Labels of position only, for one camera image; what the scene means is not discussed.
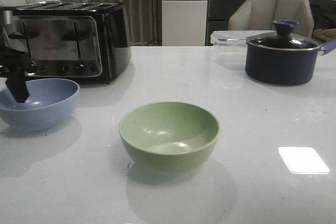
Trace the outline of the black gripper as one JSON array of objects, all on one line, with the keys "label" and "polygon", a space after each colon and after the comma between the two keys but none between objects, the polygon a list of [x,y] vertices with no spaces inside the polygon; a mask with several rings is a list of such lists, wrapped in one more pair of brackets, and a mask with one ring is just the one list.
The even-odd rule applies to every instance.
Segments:
[{"label": "black gripper", "polygon": [[25,71],[29,68],[29,54],[9,47],[1,47],[1,77],[18,103],[25,103],[30,96]]}]

